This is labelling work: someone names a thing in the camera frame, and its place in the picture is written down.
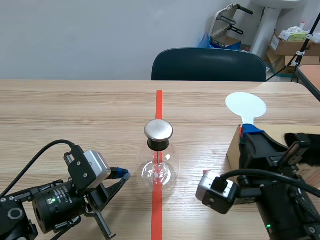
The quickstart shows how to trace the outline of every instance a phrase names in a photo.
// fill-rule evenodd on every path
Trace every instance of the chair backrest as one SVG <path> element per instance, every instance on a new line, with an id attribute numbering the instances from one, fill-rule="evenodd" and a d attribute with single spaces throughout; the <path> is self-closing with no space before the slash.
<path id="1" fill-rule="evenodd" d="M 242 51 L 214 48 L 177 48 L 160 53 L 152 80 L 265 82 L 262 59 Z"/>

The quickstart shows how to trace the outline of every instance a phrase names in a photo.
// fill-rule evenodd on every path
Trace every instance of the white sink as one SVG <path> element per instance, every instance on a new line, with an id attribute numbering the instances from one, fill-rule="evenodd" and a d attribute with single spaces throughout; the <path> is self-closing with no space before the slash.
<path id="1" fill-rule="evenodd" d="M 271 41 L 271 37 L 276 28 L 281 10 L 297 8 L 305 3 L 306 0 L 253 0 L 253 2 L 257 5 L 265 7 L 265 9 L 250 53 L 264 59 Z"/>
<path id="2" fill-rule="evenodd" d="M 253 0 L 254 3 L 269 9 L 295 9 L 306 0 Z"/>

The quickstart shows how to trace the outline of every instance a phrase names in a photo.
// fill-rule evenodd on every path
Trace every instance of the wooden table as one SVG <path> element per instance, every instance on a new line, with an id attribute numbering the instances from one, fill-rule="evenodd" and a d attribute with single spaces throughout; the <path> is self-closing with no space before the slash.
<path id="1" fill-rule="evenodd" d="M 296 70 L 297 77 L 320 101 L 320 65 L 303 65 Z"/>
<path id="2" fill-rule="evenodd" d="M 0 80 L 0 191 L 44 145 L 67 139 L 101 152 L 111 167 L 130 170 L 132 178 L 103 215 L 116 240 L 150 239 L 152 194 L 137 184 L 134 172 L 146 141 L 144 126 L 155 117 L 156 90 L 163 90 L 163 117 L 173 125 L 171 142 L 180 155 L 177 186 L 163 199 L 163 239 L 268 239 L 255 205 L 235 206 L 221 215 L 195 194 L 203 170 L 230 170 L 226 153 L 241 119 L 225 105 L 229 94 L 248 92 L 265 101 L 267 113 L 257 124 L 320 125 L 319 102 L 296 83 Z M 66 181 L 63 155 L 68 150 L 64 145 L 50 149 L 14 190 Z M 25 206 L 36 223 L 31 204 Z M 54 235 L 38 231 L 38 240 Z M 61 239 L 104 238 L 95 220 L 84 217 Z"/>

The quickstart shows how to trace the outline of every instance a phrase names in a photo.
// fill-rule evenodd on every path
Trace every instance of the blue tape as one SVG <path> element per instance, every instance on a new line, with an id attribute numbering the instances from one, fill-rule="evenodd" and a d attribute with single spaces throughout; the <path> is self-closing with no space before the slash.
<path id="1" fill-rule="evenodd" d="M 124 175 L 128 174 L 129 171 L 127 169 L 122 169 L 120 167 L 117 167 L 117 172 L 114 175 L 113 179 L 122 179 Z"/>
<path id="2" fill-rule="evenodd" d="M 246 134 L 258 134 L 264 133 L 265 131 L 255 127 L 252 124 L 243 124 L 242 125 L 242 137 L 244 138 Z"/>

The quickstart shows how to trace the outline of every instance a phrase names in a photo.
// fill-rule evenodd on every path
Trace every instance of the glass jar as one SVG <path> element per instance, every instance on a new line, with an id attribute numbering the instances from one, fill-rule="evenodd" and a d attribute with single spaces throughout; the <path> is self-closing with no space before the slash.
<path id="1" fill-rule="evenodd" d="M 169 142 L 172 125 L 161 119 L 148 122 L 144 128 L 147 137 L 137 156 L 136 175 L 149 189 L 161 186 L 168 189 L 178 178 L 180 161 L 174 146 Z"/>

